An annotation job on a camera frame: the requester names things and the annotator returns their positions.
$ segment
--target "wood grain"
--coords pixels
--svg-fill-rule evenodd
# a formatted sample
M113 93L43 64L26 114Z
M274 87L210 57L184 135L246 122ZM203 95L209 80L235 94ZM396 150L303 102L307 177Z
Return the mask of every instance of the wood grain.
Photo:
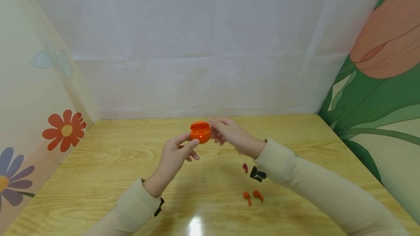
M358 184L412 233L420 228L317 115L238 117L253 135L280 142L302 157ZM75 236L116 203L137 178L158 164L163 144L203 118L101 120L86 134L5 233ZM165 204L136 235L343 235L331 219L287 189L244 174L230 145L212 141L196 149L199 161L185 162L163 193ZM258 189L265 202L242 197Z

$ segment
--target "flower wallpaper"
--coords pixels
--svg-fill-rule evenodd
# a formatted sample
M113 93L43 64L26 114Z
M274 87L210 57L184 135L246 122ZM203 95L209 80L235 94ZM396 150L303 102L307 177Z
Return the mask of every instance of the flower wallpaper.
M0 235L99 120L80 70L35 0L0 2Z
M319 112L418 223L419 63L419 0L379 0Z

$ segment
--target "wall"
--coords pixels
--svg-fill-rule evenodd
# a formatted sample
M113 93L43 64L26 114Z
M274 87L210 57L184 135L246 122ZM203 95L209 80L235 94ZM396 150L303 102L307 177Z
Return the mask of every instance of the wall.
M38 0L104 118L317 112L378 0Z
M34 0L0 0L0 235L99 119Z
M319 114L420 224L419 63L419 0L379 0Z

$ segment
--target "sleeve cuff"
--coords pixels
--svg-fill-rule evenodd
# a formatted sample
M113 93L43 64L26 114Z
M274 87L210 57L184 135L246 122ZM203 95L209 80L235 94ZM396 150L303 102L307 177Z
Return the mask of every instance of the sleeve cuff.
M160 203L160 197L150 195L139 178L118 198L117 216L131 232L135 232L153 216Z
M254 162L258 170L265 172L273 183L284 184L291 180L298 159L289 148L267 139L267 145Z

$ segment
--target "red flower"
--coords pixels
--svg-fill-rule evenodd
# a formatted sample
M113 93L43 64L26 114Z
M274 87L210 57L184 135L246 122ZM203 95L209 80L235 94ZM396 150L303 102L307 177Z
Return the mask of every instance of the red flower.
M52 114L48 118L48 122L55 127L55 129L45 129L42 132L45 139L54 139L48 145L48 150L54 150L62 141L60 151L66 152L70 145L76 146L85 135L83 129L86 127L86 123L82 122L81 113L76 113L73 118L71 118L71 113L71 110L67 109L63 113L63 119L58 114Z

